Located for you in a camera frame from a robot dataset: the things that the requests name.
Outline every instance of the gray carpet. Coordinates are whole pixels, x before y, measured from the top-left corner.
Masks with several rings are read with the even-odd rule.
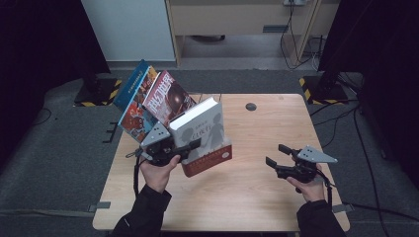
[[[312,71],[183,71],[171,74],[190,92],[202,93],[298,93],[298,79],[315,75]],[[114,71],[126,79],[129,71]],[[0,209],[43,209],[87,211],[100,199],[122,131],[109,140],[121,113],[113,106],[77,108],[73,100],[82,85],[72,81],[52,89],[45,96],[44,107],[13,159],[0,177]],[[347,91],[351,98],[355,96]],[[338,117],[357,105],[331,106],[315,114],[313,123]],[[313,113],[321,106],[307,105]],[[379,146],[365,118],[357,113],[357,123],[372,164],[381,208],[419,218],[419,192],[395,161],[380,157]],[[353,114],[340,118],[334,132],[334,120],[317,125],[323,150],[339,159],[330,165],[341,199],[361,205],[376,206],[372,178],[358,138]],[[377,212],[355,207],[348,213],[351,229],[348,236],[384,236]],[[92,227],[92,217],[47,217],[39,215],[1,215],[3,236],[105,236]],[[383,215],[389,236],[412,236],[419,233],[417,221],[395,214]]]

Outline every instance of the black sleeve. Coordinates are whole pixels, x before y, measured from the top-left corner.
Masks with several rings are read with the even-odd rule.
[[[346,236],[326,200],[304,204],[296,213],[301,237]]]
[[[135,200],[131,212],[120,219],[112,236],[159,236],[163,214],[170,198],[171,195],[166,191],[160,194],[145,185]]]

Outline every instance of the person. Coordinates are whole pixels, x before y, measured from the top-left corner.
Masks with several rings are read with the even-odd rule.
[[[140,170],[145,185],[139,192],[130,213],[123,216],[114,228],[114,237],[158,237],[171,195],[166,191],[170,172],[176,168],[180,156],[171,159],[163,167],[153,166],[148,161],[142,162]],[[336,220],[330,206],[324,199],[323,182],[315,179],[304,184],[288,177],[287,181],[301,190],[305,203],[297,212],[301,237],[340,237],[345,232]]]

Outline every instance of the yellow and black tape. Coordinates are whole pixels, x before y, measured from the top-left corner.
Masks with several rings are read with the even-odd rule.
[[[95,106],[108,106],[108,105],[111,105],[112,102],[114,101],[115,96],[117,95],[118,90],[120,89],[122,83],[123,83],[123,80],[116,80],[115,85],[114,85],[114,88],[112,89],[112,92],[111,92],[111,94],[109,96],[108,101],[102,101],[102,102],[89,102],[89,101],[86,101],[86,102],[81,102],[81,103],[75,103],[74,106],[75,107],[95,107]]]
[[[305,99],[307,100],[309,105],[344,105],[344,102],[338,101],[338,100],[315,100],[311,97],[311,93],[309,88],[307,87],[307,84],[305,83],[304,78],[299,78],[299,85],[302,88],[302,92],[305,95]]]

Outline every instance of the book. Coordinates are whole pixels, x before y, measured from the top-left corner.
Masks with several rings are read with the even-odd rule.
[[[142,106],[145,96],[157,77],[157,72],[152,66],[142,73],[140,83],[132,91],[135,92],[130,98],[118,126],[141,143],[146,134],[157,124],[157,118]]]
[[[120,111],[124,112],[128,107],[132,97],[136,93],[138,85],[142,82],[144,75],[147,73],[148,68],[148,63],[144,59],[141,59],[139,64],[132,71],[120,93],[115,97],[113,104]]]
[[[195,104],[194,99],[166,70],[157,76],[143,102],[143,106],[166,127],[171,119]]]
[[[196,104],[169,123],[176,147],[201,139],[201,146],[182,161],[185,174],[194,176],[232,158],[231,141],[224,135],[222,103],[213,97]]]

